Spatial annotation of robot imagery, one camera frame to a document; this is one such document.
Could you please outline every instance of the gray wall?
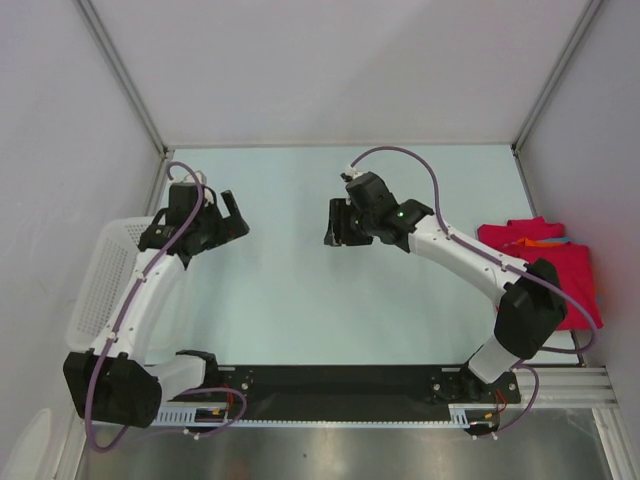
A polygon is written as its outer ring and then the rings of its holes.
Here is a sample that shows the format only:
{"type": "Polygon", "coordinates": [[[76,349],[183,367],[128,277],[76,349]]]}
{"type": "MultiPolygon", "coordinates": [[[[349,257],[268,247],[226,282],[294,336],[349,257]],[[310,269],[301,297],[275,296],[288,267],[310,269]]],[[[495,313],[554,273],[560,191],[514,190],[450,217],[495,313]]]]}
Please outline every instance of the gray wall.
{"type": "Polygon", "coordinates": [[[105,222],[143,212],[159,159],[73,2],[0,2],[0,25],[0,471],[23,440],[45,469],[68,427],[64,332],[90,253],[105,222]]]}
{"type": "Polygon", "coordinates": [[[607,365],[640,447],[640,2],[608,2],[525,144],[534,201],[592,248],[607,365]]]}
{"type": "Polygon", "coordinates": [[[586,0],[94,0],[168,145],[510,143],[586,0]]]}

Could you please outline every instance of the cable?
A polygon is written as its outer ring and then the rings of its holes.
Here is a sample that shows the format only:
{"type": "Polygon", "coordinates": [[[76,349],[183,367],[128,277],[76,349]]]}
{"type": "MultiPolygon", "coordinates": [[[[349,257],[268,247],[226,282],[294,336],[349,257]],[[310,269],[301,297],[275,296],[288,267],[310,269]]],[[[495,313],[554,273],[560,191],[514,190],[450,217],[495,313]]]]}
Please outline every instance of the cable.
{"type": "Polygon", "coordinates": [[[536,403],[536,399],[538,398],[538,392],[540,391],[540,376],[538,375],[538,372],[536,372],[536,370],[528,365],[524,365],[522,363],[517,363],[516,365],[514,365],[512,368],[518,369],[521,368],[523,370],[528,370],[531,372],[531,374],[533,375],[533,392],[531,393],[531,398],[529,399],[529,403],[527,403],[527,406],[524,407],[524,410],[520,413],[520,415],[518,415],[516,418],[514,418],[511,422],[507,423],[504,427],[501,427],[498,429],[498,432],[504,432],[505,430],[510,429],[511,427],[513,427],[516,423],[520,422],[520,420],[522,420],[522,418],[531,411],[531,409],[533,408],[533,404],[536,403]]]}
{"type": "MultiPolygon", "coordinates": [[[[458,237],[454,233],[450,233],[449,232],[449,226],[444,221],[444,218],[442,217],[442,210],[440,209],[440,186],[438,184],[438,178],[436,177],[436,173],[433,170],[433,168],[431,167],[431,165],[429,165],[427,163],[427,161],[424,160],[417,153],[414,153],[411,150],[407,150],[406,148],[402,148],[402,147],[393,147],[393,146],[388,146],[388,145],[381,146],[381,147],[375,147],[375,148],[367,150],[366,152],[364,152],[361,155],[359,155],[358,158],[356,158],[353,162],[351,162],[351,165],[350,165],[351,168],[355,168],[355,166],[358,163],[360,163],[360,161],[362,161],[362,159],[364,159],[365,157],[371,155],[372,153],[380,152],[380,151],[391,151],[391,152],[404,153],[405,155],[409,155],[410,157],[413,157],[418,162],[420,162],[427,169],[427,171],[429,172],[429,175],[431,175],[431,180],[433,181],[433,195],[434,195],[434,199],[435,199],[435,213],[436,213],[436,218],[438,220],[438,224],[440,225],[440,228],[442,229],[442,231],[447,235],[447,237],[451,238],[458,245],[461,245],[462,247],[464,247],[464,248],[466,248],[468,250],[471,250],[472,252],[476,253],[477,255],[480,255],[482,258],[490,261],[491,263],[500,266],[501,268],[503,267],[502,260],[500,260],[498,257],[494,257],[490,253],[487,253],[487,252],[479,249],[475,245],[470,244],[469,242],[463,240],[462,238],[458,237]]],[[[579,354],[579,353],[584,353],[587,350],[589,350],[591,347],[593,347],[593,345],[596,343],[596,338],[597,338],[597,335],[598,335],[598,327],[596,326],[596,322],[593,320],[593,317],[591,317],[589,312],[587,312],[584,309],[584,307],[582,305],[580,305],[573,297],[571,297],[569,294],[567,294],[566,292],[564,292],[560,288],[556,287],[552,283],[547,282],[546,280],[543,280],[542,278],[538,278],[535,275],[532,275],[532,274],[530,274],[529,272],[527,272],[525,270],[520,270],[519,268],[516,268],[516,267],[514,267],[512,265],[505,265],[504,268],[506,270],[512,272],[512,273],[515,273],[517,275],[520,275],[520,276],[526,278],[527,280],[531,280],[531,281],[537,283],[538,285],[542,285],[543,287],[547,288],[551,292],[553,292],[556,295],[560,296],[565,301],[567,301],[571,305],[573,305],[580,312],[580,314],[587,320],[587,323],[589,323],[589,328],[591,329],[591,338],[589,339],[589,341],[587,342],[586,345],[584,345],[582,347],[577,347],[575,349],[565,349],[565,348],[544,347],[543,346],[543,347],[540,348],[540,350],[545,351],[545,352],[565,353],[565,354],[569,354],[569,355],[576,355],[576,354],[579,354]]]]}
{"type": "Polygon", "coordinates": [[[143,435],[142,437],[138,437],[134,440],[131,440],[130,442],[126,443],[126,445],[127,446],[135,445],[135,444],[147,441],[154,437],[166,435],[168,433],[174,433],[174,434],[183,433],[185,435],[191,435],[194,440],[198,440],[200,438],[212,437],[213,435],[217,435],[218,433],[223,432],[227,428],[231,427],[231,425],[233,425],[234,423],[240,421],[244,416],[245,412],[247,411],[247,407],[248,407],[247,398],[243,393],[241,393],[239,390],[236,390],[234,388],[229,388],[229,387],[198,388],[193,390],[186,390],[182,392],[180,395],[197,395],[201,393],[227,393],[232,397],[238,397],[242,401],[242,408],[240,409],[240,412],[235,417],[233,417],[230,421],[228,421],[227,423],[223,423],[222,425],[220,425],[219,427],[216,427],[214,430],[210,432],[191,434],[189,430],[186,428],[154,429],[156,431],[148,433],[147,435],[143,435]]]}
{"type": "MultiPolygon", "coordinates": [[[[195,206],[193,207],[193,210],[191,211],[191,213],[189,214],[189,216],[187,217],[185,222],[182,224],[182,226],[171,237],[171,239],[169,239],[169,241],[160,250],[158,250],[158,252],[149,261],[147,266],[142,270],[142,278],[138,278],[134,282],[133,286],[131,287],[131,290],[127,294],[127,296],[126,296],[126,298],[125,298],[125,300],[124,300],[124,302],[122,304],[122,308],[120,309],[120,312],[118,313],[118,316],[116,317],[116,321],[114,322],[113,328],[111,330],[111,332],[114,334],[114,336],[117,336],[118,332],[120,331],[120,326],[122,325],[122,322],[124,321],[124,318],[125,318],[125,316],[127,314],[127,311],[129,309],[129,307],[131,306],[131,303],[133,302],[133,299],[135,298],[136,293],[140,289],[140,286],[144,283],[144,279],[146,278],[146,276],[153,269],[153,267],[160,260],[160,258],[162,258],[167,253],[167,251],[184,234],[184,232],[187,230],[187,228],[189,228],[189,226],[191,225],[191,223],[195,219],[196,215],[200,211],[200,207],[202,206],[202,203],[204,202],[203,185],[200,182],[200,180],[198,179],[196,173],[191,169],[191,167],[189,167],[188,165],[185,165],[182,162],[171,162],[171,163],[169,163],[167,165],[167,176],[169,177],[170,180],[173,180],[173,176],[171,175],[171,168],[173,168],[173,167],[181,167],[181,168],[183,168],[193,178],[193,181],[196,184],[196,189],[198,191],[198,199],[196,201],[195,206]]],[[[98,382],[98,376],[100,374],[100,370],[102,369],[102,366],[104,365],[105,359],[107,358],[107,354],[109,353],[109,350],[111,349],[111,347],[114,344],[114,342],[115,342],[114,338],[107,339],[107,341],[105,342],[104,348],[102,349],[102,352],[100,353],[100,356],[98,357],[98,360],[96,361],[96,365],[95,365],[95,367],[93,369],[93,372],[91,373],[91,378],[89,380],[89,387],[87,389],[87,399],[86,399],[85,409],[84,409],[85,433],[87,435],[87,442],[89,444],[89,447],[91,447],[91,449],[95,450],[98,453],[107,453],[107,452],[113,450],[115,447],[117,447],[118,444],[120,443],[120,441],[122,440],[123,435],[126,433],[126,431],[129,428],[129,427],[126,427],[126,426],[123,427],[116,434],[114,439],[108,445],[106,445],[104,447],[101,446],[101,445],[98,445],[98,443],[96,441],[95,432],[93,431],[93,422],[92,422],[91,417],[92,417],[92,413],[93,413],[93,400],[94,400],[95,391],[96,391],[96,384],[98,382]]],[[[189,390],[188,394],[207,393],[209,390],[210,389],[189,390]]],[[[237,390],[233,390],[233,392],[231,392],[231,393],[235,393],[235,392],[237,392],[241,396],[241,398],[243,400],[243,406],[244,407],[241,410],[241,415],[239,415],[236,419],[234,419],[233,422],[228,424],[228,426],[230,426],[231,424],[235,423],[244,414],[244,411],[246,410],[246,399],[244,399],[244,395],[242,395],[242,393],[238,392],[237,390]]]]}
{"type": "Polygon", "coordinates": [[[497,400],[496,404],[498,404],[498,406],[499,406],[499,403],[502,402],[502,407],[498,408],[498,412],[497,412],[498,414],[500,414],[500,413],[504,412],[507,409],[507,399],[505,398],[504,394],[502,393],[502,391],[499,388],[496,389],[495,395],[496,395],[496,400],[497,400]]]}

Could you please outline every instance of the red towel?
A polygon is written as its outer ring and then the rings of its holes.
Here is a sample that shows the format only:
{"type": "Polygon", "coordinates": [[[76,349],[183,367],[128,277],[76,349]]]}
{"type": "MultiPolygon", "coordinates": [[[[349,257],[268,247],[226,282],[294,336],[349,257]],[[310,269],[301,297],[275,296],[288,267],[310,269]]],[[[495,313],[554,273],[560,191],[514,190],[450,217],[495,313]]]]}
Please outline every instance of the red towel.
{"type": "MultiPolygon", "coordinates": [[[[562,289],[582,305],[591,314],[596,326],[601,328],[602,319],[596,303],[589,249],[584,245],[573,243],[542,248],[520,241],[522,238],[544,240],[563,236],[564,225],[546,223],[542,217],[509,220],[506,226],[482,225],[478,229],[478,239],[502,253],[522,258],[529,263],[535,262],[538,258],[551,262],[558,271],[562,289]]],[[[558,330],[588,330],[589,324],[580,312],[569,303],[567,307],[567,318],[560,324],[558,330]]]]}

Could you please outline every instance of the white plastic basket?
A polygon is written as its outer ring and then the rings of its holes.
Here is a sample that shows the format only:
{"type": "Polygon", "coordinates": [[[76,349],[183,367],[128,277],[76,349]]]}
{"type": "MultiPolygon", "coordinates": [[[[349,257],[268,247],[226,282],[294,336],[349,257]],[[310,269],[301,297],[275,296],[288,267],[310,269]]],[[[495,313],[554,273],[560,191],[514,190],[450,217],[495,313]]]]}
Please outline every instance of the white plastic basket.
{"type": "MultiPolygon", "coordinates": [[[[66,341],[71,350],[86,351],[107,324],[133,272],[140,235],[152,218],[114,220],[103,228],[67,328],[66,341]]],[[[167,351],[173,354],[179,348],[181,325],[173,313],[181,297],[182,285],[176,285],[154,329],[147,361],[163,357],[167,351]]]]}

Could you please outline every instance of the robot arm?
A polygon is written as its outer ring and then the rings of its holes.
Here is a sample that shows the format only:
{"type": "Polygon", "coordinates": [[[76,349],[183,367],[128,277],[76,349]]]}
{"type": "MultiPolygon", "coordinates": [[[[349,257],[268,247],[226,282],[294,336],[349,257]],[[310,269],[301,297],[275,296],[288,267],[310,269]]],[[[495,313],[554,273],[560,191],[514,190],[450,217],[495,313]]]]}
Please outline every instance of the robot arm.
{"type": "Polygon", "coordinates": [[[566,315],[557,295],[514,273],[507,265],[559,285],[555,268],[544,260],[526,264],[497,252],[447,224],[415,200],[398,204],[384,181],[367,172],[343,177],[348,199],[330,203],[330,246],[370,245],[374,237],[407,253],[433,260],[471,283],[498,307],[493,336],[471,356],[464,369],[480,385],[491,384],[522,359],[532,358],[566,315]],[[455,234],[476,250],[500,258],[492,263],[451,239],[455,234]]]}
{"type": "Polygon", "coordinates": [[[177,352],[172,360],[145,366],[160,311],[173,287],[185,275],[191,259],[249,232],[231,192],[222,193],[229,216],[222,217],[216,195],[208,187],[204,202],[182,236],[149,269],[152,260],[167,246],[197,205],[197,186],[189,181],[169,189],[169,205],[158,212],[141,235],[133,273],[109,321],[87,352],[68,355],[63,371],[80,417],[84,418],[90,378],[107,341],[112,340],[93,394],[92,419],[121,425],[146,427],[162,404],[217,374],[215,356],[204,352],[177,352]],[[165,223],[160,224],[162,217],[165,223]],[[135,295],[130,292],[139,285],[135,295]],[[117,332],[114,325],[124,309],[117,332]]]}

